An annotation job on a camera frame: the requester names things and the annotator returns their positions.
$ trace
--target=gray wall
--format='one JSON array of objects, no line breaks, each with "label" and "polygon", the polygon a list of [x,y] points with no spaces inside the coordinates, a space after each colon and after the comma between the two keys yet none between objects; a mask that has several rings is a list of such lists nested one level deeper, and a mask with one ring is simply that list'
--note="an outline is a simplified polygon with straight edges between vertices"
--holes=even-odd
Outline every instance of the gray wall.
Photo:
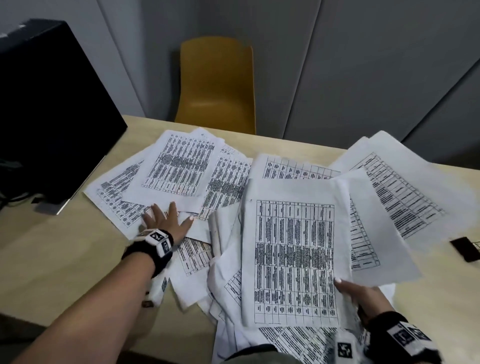
[{"label": "gray wall", "polygon": [[257,134],[281,138],[320,0],[202,0],[200,34],[253,47]]},{"label": "gray wall", "polygon": [[399,140],[480,57],[480,3],[323,0],[285,138]]},{"label": "gray wall", "polygon": [[479,100],[477,63],[403,144],[430,162],[480,169]]},{"label": "gray wall", "polygon": [[180,95],[180,44],[198,35],[198,1],[98,3],[145,115],[174,120]]},{"label": "gray wall", "polygon": [[119,111],[144,116],[96,0],[1,0],[0,32],[29,18],[65,20]]}]

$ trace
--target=desk surface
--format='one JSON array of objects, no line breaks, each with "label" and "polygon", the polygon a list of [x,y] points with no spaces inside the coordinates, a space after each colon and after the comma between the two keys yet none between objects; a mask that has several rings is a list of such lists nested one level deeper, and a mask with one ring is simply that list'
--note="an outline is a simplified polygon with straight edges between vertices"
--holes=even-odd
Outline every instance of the desk surface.
[{"label": "desk surface", "polygon": [[[164,130],[195,128],[124,118],[127,132],[87,184],[152,144]],[[325,146],[210,131],[248,157],[264,152],[328,165],[343,153]],[[440,168],[479,191],[480,171]],[[480,240],[480,225],[467,236]],[[54,217],[33,212],[29,203],[5,208],[0,212],[0,313],[49,325],[118,263],[125,243],[126,238],[83,193]],[[396,308],[436,341],[448,363],[479,363],[480,266],[465,263],[447,242],[429,254],[415,254],[414,259],[424,277],[397,286]],[[210,363],[214,335],[214,325],[196,305],[185,313],[179,310],[169,286],[150,333],[133,350],[180,364]]]}]

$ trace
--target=stack of papers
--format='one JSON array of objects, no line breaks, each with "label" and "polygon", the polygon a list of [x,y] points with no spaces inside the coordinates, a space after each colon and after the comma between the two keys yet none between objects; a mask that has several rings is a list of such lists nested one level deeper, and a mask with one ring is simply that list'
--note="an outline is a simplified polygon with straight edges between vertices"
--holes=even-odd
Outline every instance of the stack of papers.
[{"label": "stack of papers", "polygon": [[381,286],[417,279],[426,251],[475,223],[473,191],[385,132],[363,137],[329,167],[252,160],[203,129],[166,131],[91,183],[85,194],[129,239],[141,214],[175,201],[196,219],[152,280],[170,280],[182,308],[217,322],[212,362],[271,343],[303,363],[327,363],[335,341],[362,355],[362,328],[334,278]]}]

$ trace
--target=black monitor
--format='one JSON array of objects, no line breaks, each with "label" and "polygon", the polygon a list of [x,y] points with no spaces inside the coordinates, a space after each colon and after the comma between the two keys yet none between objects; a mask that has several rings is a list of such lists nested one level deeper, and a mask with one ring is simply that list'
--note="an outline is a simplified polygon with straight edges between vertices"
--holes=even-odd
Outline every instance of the black monitor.
[{"label": "black monitor", "polygon": [[70,199],[127,125],[64,21],[0,36],[0,193]]}]

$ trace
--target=forearm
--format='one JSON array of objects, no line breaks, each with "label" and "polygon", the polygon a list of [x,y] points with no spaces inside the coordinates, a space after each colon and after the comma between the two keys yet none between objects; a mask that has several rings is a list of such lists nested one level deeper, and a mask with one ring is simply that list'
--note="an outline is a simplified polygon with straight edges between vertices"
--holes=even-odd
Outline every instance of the forearm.
[{"label": "forearm", "polygon": [[115,363],[154,270],[146,254],[126,257],[58,317],[14,364]]}]

